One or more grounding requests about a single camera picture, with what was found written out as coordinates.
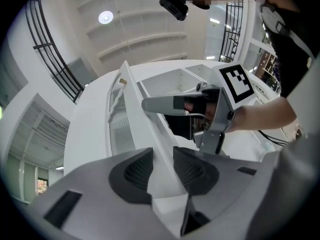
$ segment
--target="metal railing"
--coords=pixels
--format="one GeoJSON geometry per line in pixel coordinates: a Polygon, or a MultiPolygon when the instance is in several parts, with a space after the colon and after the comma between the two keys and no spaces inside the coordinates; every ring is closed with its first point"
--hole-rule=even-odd
{"type": "Polygon", "coordinates": [[[49,31],[41,0],[29,0],[25,16],[35,46],[33,47],[51,73],[52,79],[75,103],[84,90],[62,58],[49,31]]]}
{"type": "Polygon", "coordinates": [[[226,3],[225,23],[220,62],[230,63],[235,59],[241,34],[244,0],[226,3]]]}

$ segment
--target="black camera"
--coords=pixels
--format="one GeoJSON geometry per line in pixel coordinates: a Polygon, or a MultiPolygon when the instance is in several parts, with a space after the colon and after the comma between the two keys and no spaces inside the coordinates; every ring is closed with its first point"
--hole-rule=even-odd
{"type": "MultiPolygon", "coordinates": [[[[160,0],[159,2],[160,5],[169,11],[178,21],[184,21],[189,10],[186,1],[191,0],[160,0]]],[[[192,3],[203,10],[208,10],[210,8],[209,5],[205,5],[201,1],[193,0],[192,3]]]]}

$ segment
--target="window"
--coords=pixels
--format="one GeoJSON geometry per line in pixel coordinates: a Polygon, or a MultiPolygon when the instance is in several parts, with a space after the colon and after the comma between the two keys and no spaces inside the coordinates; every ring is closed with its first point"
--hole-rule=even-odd
{"type": "Polygon", "coordinates": [[[38,178],[37,186],[38,194],[42,194],[49,187],[48,180],[45,178],[38,178]]]}

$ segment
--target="person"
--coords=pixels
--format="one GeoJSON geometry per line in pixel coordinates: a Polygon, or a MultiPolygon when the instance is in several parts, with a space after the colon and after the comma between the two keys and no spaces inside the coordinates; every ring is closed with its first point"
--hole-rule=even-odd
{"type": "MultiPolygon", "coordinates": [[[[214,1],[227,0],[192,0],[212,4],[214,1]]],[[[293,0],[267,0],[275,5],[276,11],[283,18],[287,28],[299,33],[309,49],[317,56],[319,52],[318,38],[314,35],[312,26],[308,25],[307,20],[302,14],[300,7],[293,0]]],[[[289,102],[287,96],[299,83],[305,73],[308,71],[307,61],[309,56],[294,41],[281,34],[274,33],[266,29],[269,39],[277,56],[277,68],[279,72],[281,94],[280,97],[261,105],[241,106],[235,111],[235,116],[228,132],[238,130],[271,130],[279,129],[291,124],[296,118],[296,114],[289,102]]],[[[215,105],[209,105],[206,109],[206,119],[212,120],[215,114],[215,105]]],[[[185,109],[193,110],[193,104],[186,103],[185,109]]]]}

